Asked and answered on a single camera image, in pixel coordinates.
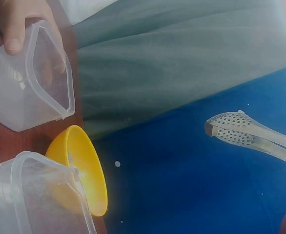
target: reddish-brown table surface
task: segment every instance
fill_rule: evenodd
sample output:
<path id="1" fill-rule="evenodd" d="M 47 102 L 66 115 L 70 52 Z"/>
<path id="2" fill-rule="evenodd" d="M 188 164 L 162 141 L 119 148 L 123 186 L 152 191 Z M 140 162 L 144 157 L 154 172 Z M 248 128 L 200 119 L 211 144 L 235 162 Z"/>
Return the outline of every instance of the reddish-brown table surface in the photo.
<path id="1" fill-rule="evenodd" d="M 22 151 L 33 151 L 44 155 L 52 139 L 54 139 L 61 131 L 74 124 L 82 126 L 75 37 L 58 0 L 50 0 L 49 4 L 61 31 L 64 48 L 72 66 L 76 112 L 73 116 L 65 120 L 53 121 L 20 133 L 13 132 L 0 124 L 0 163 L 14 158 Z M 106 228 L 103 218 L 94 217 L 93 220 L 98 234 L 105 234 Z"/>

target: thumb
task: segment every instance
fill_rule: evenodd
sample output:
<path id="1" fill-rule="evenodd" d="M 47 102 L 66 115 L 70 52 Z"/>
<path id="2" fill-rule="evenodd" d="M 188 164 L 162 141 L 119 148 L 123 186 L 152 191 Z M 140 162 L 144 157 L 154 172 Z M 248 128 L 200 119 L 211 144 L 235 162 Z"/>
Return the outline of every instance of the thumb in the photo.
<path id="1" fill-rule="evenodd" d="M 5 51 L 15 55 L 22 49 L 25 40 L 25 16 L 19 10 L 12 12 L 4 28 L 1 29 L 4 39 Z"/>

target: blue tablecloth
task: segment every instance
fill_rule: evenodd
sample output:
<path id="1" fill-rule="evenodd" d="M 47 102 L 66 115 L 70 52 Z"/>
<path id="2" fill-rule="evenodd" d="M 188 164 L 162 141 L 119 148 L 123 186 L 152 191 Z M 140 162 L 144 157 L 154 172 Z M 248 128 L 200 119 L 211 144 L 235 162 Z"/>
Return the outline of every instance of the blue tablecloth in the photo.
<path id="1" fill-rule="evenodd" d="M 276 234 L 286 163 L 204 132 L 208 118 L 238 110 L 286 134 L 286 69 L 95 141 L 108 233 Z"/>

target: white speck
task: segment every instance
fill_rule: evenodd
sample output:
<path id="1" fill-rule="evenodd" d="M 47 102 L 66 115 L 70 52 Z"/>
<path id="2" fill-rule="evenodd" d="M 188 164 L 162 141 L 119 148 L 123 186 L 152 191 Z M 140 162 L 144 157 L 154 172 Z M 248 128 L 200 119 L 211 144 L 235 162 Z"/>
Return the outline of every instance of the white speck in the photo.
<path id="1" fill-rule="evenodd" d="M 121 166 L 120 162 L 119 162 L 119 161 L 116 161 L 116 162 L 115 162 L 115 166 L 116 166 L 116 167 L 120 167 L 120 166 Z"/>

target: plastic container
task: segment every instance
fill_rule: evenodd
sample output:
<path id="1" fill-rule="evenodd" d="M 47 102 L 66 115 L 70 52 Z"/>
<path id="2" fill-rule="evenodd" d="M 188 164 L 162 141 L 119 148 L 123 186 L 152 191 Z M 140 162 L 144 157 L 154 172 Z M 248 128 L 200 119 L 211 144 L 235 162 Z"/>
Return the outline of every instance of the plastic container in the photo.
<path id="1" fill-rule="evenodd" d="M 74 169 L 32 152 L 0 164 L 0 234 L 95 233 Z"/>
<path id="2" fill-rule="evenodd" d="M 0 123 L 20 132 L 75 112 L 70 63 L 61 42 L 41 20 L 26 29 L 23 50 L 0 47 Z"/>

